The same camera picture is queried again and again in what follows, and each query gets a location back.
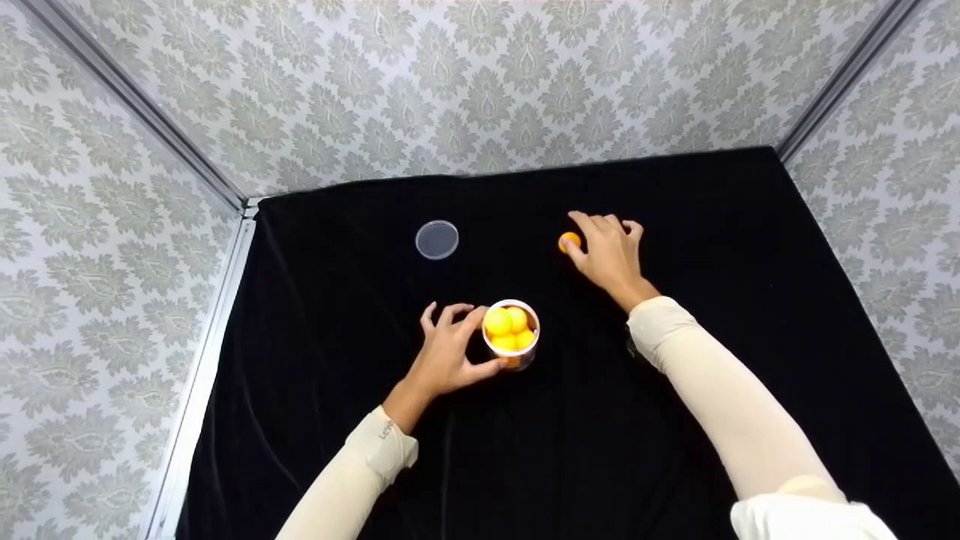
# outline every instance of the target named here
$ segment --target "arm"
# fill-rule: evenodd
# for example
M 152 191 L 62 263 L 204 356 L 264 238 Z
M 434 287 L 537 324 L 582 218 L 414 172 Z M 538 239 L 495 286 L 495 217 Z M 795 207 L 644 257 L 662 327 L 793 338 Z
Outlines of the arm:
M 788 492 L 845 502 L 800 427 L 763 383 L 641 277 L 639 224 L 612 215 L 570 217 L 583 231 L 589 254 L 572 243 L 565 246 L 568 254 L 630 313 L 637 349 L 667 376 L 707 433 L 737 496 Z
M 277 540 L 356 538 L 377 497 L 394 483 L 400 469 L 417 461 L 417 440 L 406 433 L 434 398 L 492 377 L 503 367 L 500 359 L 474 365 L 465 357 L 485 307 L 448 306 L 434 326 L 436 306 L 430 304 L 420 318 L 423 348 L 407 376 L 347 437 L 297 503 Z M 464 311 L 469 315 L 454 324 L 453 316 Z
M 845 502 L 800 426 L 726 347 L 670 298 L 630 311 L 640 351 L 707 433 L 737 496 L 790 492 Z

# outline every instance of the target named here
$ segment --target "beige arm sleeve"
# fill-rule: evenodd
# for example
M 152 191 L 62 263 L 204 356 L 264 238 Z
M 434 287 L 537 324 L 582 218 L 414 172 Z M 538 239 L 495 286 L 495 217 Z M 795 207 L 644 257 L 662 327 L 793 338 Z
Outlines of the beige arm sleeve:
M 377 497 L 417 461 L 417 449 L 417 440 L 377 407 L 313 481 L 277 540 L 356 538 Z
M 673 299 L 630 312 L 636 348 L 707 433 L 737 496 L 793 493 L 845 503 L 800 426 L 742 362 Z

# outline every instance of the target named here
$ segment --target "person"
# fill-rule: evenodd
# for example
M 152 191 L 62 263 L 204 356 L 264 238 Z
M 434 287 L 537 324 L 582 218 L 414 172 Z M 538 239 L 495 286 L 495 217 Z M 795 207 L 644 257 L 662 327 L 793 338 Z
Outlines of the person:
M 566 242 L 577 269 L 628 314 L 636 348 L 663 373 L 720 455 L 738 502 L 731 510 L 741 540 L 890 539 L 894 534 L 863 504 L 849 503 L 797 423 L 730 351 L 674 300 L 643 278 L 643 228 L 615 215 L 572 211 L 589 247 Z M 317 476 L 278 540 L 355 538 L 376 498 L 417 459 L 409 436 L 437 396 L 494 376 L 503 360 L 472 364 L 470 335 L 485 307 L 423 312 L 423 348 L 406 377 L 367 415 Z M 460 322 L 454 316 L 467 312 Z

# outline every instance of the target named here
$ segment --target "sleeve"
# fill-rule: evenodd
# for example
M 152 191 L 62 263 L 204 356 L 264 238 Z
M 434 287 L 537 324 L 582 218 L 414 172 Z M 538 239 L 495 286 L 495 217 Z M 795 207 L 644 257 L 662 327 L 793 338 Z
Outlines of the sleeve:
M 356 538 L 377 497 L 401 469 L 417 461 L 417 454 L 417 440 L 378 406 L 310 485 L 277 540 Z
M 835 503 L 802 495 L 757 495 L 733 505 L 740 540 L 896 540 L 865 504 Z
M 653 298 L 631 311 L 628 326 L 637 350 L 667 376 L 709 437 L 741 500 L 810 476 L 823 485 L 808 496 L 846 502 L 800 426 L 686 309 Z

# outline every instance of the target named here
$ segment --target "damask wallpaper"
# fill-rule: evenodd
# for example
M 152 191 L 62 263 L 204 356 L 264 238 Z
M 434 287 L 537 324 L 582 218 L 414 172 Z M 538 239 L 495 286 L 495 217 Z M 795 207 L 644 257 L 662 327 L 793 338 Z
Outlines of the damask wallpaper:
M 134 538 L 237 216 L 0 2 L 0 538 Z
M 931 0 L 788 164 L 960 479 L 960 3 Z
M 247 195 L 775 143 L 885 0 L 64 0 Z

